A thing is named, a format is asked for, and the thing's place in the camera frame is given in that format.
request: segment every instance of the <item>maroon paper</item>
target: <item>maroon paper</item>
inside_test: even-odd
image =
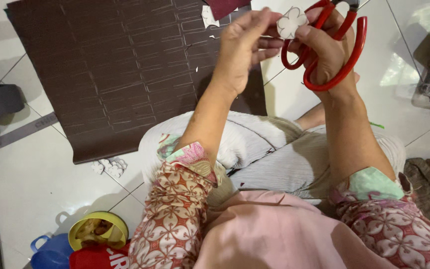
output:
[[[204,0],[210,6],[216,21],[232,13],[236,8],[250,4],[251,0]]]
[[[22,0],[8,17],[74,150],[75,164],[136,151],[152,126],[192,111],[223,28],[201,0]],[[231,110],[266,115],[260,65]]]

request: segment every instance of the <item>yellow container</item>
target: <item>yellow container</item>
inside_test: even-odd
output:
[[[77,233],[77,230],[79,230],[82,224],[84,224],[88,219],[103,219],[111,222],[113,224],[112,227],[105,234],[101,236],[104,238],[109,238],[112,232],[112,229],[114,228],[114,226],[116,226],[122,231],[122,237],[120,238],[120,241],[113,248],[119,249],[125,246],[128,238],[128,228],[125,222],[116,214],[104,212],[104,211],[98,211],[98,212],[92,212],[90,214],[85,215],[83,218],[81,218],[81,220],[76,222],[69,230],[69,235],[68,235],[69,244],[71,245],[72,249],[74,249],[74,251],[80,250],[82,248],[81,240],[75,239],[75,233]]]

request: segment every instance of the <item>blue container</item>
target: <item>blue container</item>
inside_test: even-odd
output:
[[[39,239],[46,239],[44,245],[36,248]],[[41,235],[31,243],[34,255],[31,258],[33,269],[69,269],[69,256],[74,250],[69,245],[67,234],[56,235],[53,238]]]

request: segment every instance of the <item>scissors handle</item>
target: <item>scissors handle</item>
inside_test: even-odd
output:
[[[361,17],[357,21],[355,46],[346,64],[341,68],[341,70],[339,70],[337,75],[333,77],[328,83],[324,85],[315,85],[311,83],[311,80],[310,80],[311,73],[313,73],[314,69],[318,65],[318,59],[315,59],[313,63],[311,63],[306,68],[303,74],[303,82],[305,86],[308,89],[313,91],[326,91],[333,88],[338,83],[340,83],[349,74],[349,72],[351,72],[357,60],[359,59],[359,56],[361,55],[361,52],[363,51],[363,48],[364,48],[364,43],[366,41],[366,32],[367,32],[367,17]]]
[[[318,17],[318,20],[313,25],[313,27],[316,29],[321,29],[324,22],[329,18],[329,16],[331,15],[331,12],[333,11],[333,9],[336,8],[336,6],[333,5],[333,3],[329,2],[329,0],[327,0],[327,1],[321,0],[318,3],[314,4],[313,6],[309,7],[307,10],[305,10],[305,12],[308,12],[309,10],[317,8],[317,7],[324,7],[324,8],[321,11],[321,13]],[[285,43],[283,44],[283,47],[281,48],[281,62],[286,67],[286,69],[295,70],[295,69],[298,69],[300,66],[302,66],[304,61],[306,61],[306,59],[310,55],[311,48],[305,44],[301,44],[299,51],[301,51],[302,54],[298,58],[298,61],[296,61],[296,63],[292,65],[288,62],[288,58],[287,58],[288,46],[290,45],[290,42],[291,42],[291,39],[285,39]]]
[[[325,23],[325,21],[329,18],[332,11],[336,8],[336,6],[331,3],[329,0],[320,0],[319,2],[315,3],[313,6],[309,7],[305,12],[308,12],[311,9],[323,7],[323,10],[321,11],[318,20],[313,25],[314,28],[320,29],[322,25]],[[357,13],[354,11],[348,11],[348,14],[344,18],[343,24],[338,29],[338,31],[332,36],[334,40],[341,40],[343,36],[346,34],[346,32],[349,30],[353,22],[355,21],[357,16]],[[338,72],[338,74],[327,84],[325,85],[314,85],[310,82],[309,78],[311,76],[311,73],[316,68],[318,64],[318,59],[315,59],[315,61],[310,64],[307,69],[305,70],[305,73],[303,75],[303,80],[305,86],[313,91],[324,91],[329,90],[332,87],[334,87],[336,84],[338,84],[340,81],[342,81],[350,72],[351,69],[353,69],[357,59],[359,58],[359,55],[355,55],[356,53],[361,54],[361,51],[363,50],[364,42],[366,40],[366,27],[367,27],[367,18],[361,17],[358,19],[358,28],[357,28],[357,34],[356,34],[356,42],[353,49],[353,52],[348,60],[348,62],[343,66],[343,68]],[[287,53],[288,53],[288,46],[290,45],[291,40],[285,39],[285,42],[283,44],[283,47],[281,48],[281,61],[283,65],[288,70],[294,70],[299,68],[308,58],[311,52],[311,48],[306,46],[305,44],[301,44],[299,47],[299,51],[301,51],[300,57],[298,58],[297,62],[295,64],[290,64],[288,62]]]

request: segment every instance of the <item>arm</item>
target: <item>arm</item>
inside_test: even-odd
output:
[[[306,16],[315,21],[321,8],[309,11]],[[354,46],[351,28],[343,40],[330,37],[343,23],[343,16],[336,10],[323,25],[323,30],[301,26],[296,37],[311,47],[319,57],[317,73],[313,81],[323,84],[334,77],[348,60]],[[291,46],[297,52],[299,43]],[[364,168],[374,167],[391,180],[396,176],[381,147],[377,143],[363,100],[356,90],[353,71],[333,89],[315,92],[325,108],[326,134],[333,180],[348,178]]]
[[[245,89],[251,65],[277,55],[283,46],[282,40],[260,38],[264,33],[276,32],[276,21],[280,17],[280,13],[268,8],[251,11],[224,30],[212,81],[200,98],[176,150],[198,141],[210,163],[215,164],[228,111],[236,96]]]
[[[228,111],[245,89],[251,65],[277,55],[283,45],[260,38],[280,17],[267,8],[251,11],[224,30],[212,81],[183,136],[164,134],[159,142],[165,160],[130,242],[130,269],[193,267],[202,245],[206,198],[219,183],[213,165]]]
[[[313,9],[306,16],[314,21],[320,11]],[[341,42],[328,35],[342,22],[335,10],[323,26],[326,32],[310,26],[296,32],[319,56],[314,77],[319,84],[336,75],[352,51],[352,29]],[[330,198],[341,221],[374,253],[398,268],[430,268],[430,221],[414,197],[393,182],[393,169],[374,138],[354,77],[351,72],[333,89],[316,93],[325,108],[331,174],[337,185]]]

